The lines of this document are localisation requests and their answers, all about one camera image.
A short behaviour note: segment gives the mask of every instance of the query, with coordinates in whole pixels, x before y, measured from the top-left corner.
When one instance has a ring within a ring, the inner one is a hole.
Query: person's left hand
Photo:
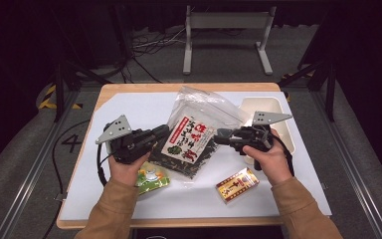
[[[150,152],[137,159],[132,164],[123,164],[116,162],[113,156],[109,157],[110,177],[115,181],[134,186],[137,180],[137,171],[141,165],[148,159]]]

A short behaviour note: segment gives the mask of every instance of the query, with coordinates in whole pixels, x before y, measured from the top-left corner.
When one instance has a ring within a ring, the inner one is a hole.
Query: green snack package
[[[139,195],[169,185],[170,179],[162,167],[144,162],[138,170],[137,181]]]

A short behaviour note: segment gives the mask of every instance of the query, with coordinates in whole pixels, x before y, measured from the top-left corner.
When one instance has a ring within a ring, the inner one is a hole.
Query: forearm
[[[315,199],[296,178],[275,185],[272,192],[291,239],[342,238],[334,223],[321,213]]]
[[[111,179],[76,238],[127,238],[137,197],[137,188]]]

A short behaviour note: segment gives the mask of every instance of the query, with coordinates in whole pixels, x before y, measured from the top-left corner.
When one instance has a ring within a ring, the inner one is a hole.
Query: small box
[[[259,180],[249,168],[244,168],[234,175],[216,184],[220,196],[225,203],[237,198],[251,188],[257,186]]]

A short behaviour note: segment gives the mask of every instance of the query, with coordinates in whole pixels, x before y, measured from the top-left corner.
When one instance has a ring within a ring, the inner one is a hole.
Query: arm
[[[109,158],[110,180],[98,203],[92,209],[86,227],[76,239],[127,238],[129,224],[138,197],[137,171],[150,153],[132,164],[121,164]]]
[[[281,219],[292,239],[342,238],[334,223],[324,216],[309,191],[289,172],[284,149],[277,141],[268,152],[244,146],[257,160],[270,184]]]

